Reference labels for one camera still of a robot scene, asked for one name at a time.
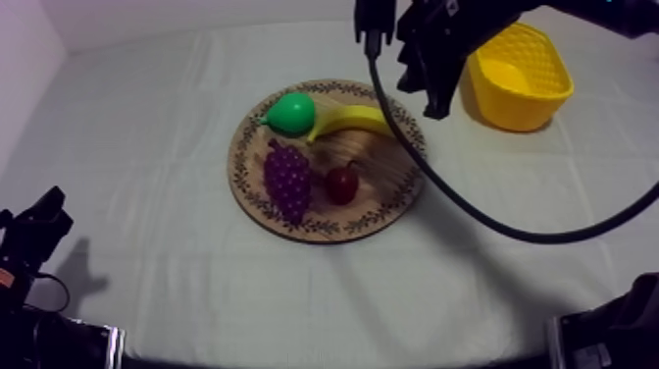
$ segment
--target yellow banana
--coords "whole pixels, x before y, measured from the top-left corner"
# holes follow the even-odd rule
[[[307,143],[317,137],[342,130],[364,130],[393,137],[382,110],[365,105],[345,105],[321,115],[307,136]]]

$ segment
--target round wooden plate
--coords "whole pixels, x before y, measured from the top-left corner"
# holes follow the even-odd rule
[[[340,243],[372,235],[393,223],[412,204],[424,178],[393,138],[356,130],[320,136],[312,145],[306,137],[286,138],[259,120],[286,93],[305,92],[316,104],[317,114],[341,105],[379,107],[373,89],[350,80],[318,79],[298,83],[268,96],[253,108],[236,130],[228,150],[228,181],[236,201],[256,223],[273,233],[308,243]],[[426,141],[419,126],[401,104],[389,98],[396,123],[417,150],[426,155]],[[301,224],[293,226],[270,201],[263,184],[263,163],[272,150],[270,138],[292,144],[310,161],[314,173],[354,160],[359,189],[347,205],[332,205],[322,182],[312,188],[312,204]]]

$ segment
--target red apple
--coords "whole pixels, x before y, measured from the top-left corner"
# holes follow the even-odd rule
[[[359,187],[359,176],[350,168],[352,161],[345,167],[330,170],[325,175],[325,191],[336,205],[345,205],[355,198]]]

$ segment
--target purple grapes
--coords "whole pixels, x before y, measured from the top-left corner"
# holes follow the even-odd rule
[[[283,219],[298,225],[311,203],[309,160],[294,146],[282,147],[274,138],[268,145],[274,151],[263,166],[266,191]]]

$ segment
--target white wall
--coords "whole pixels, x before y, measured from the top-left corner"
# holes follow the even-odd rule
[[[41,0],[70,50],[211,26],[352,19],[355,0]]]
[[[0,0],[0,173],[66,56],[38,0]]]

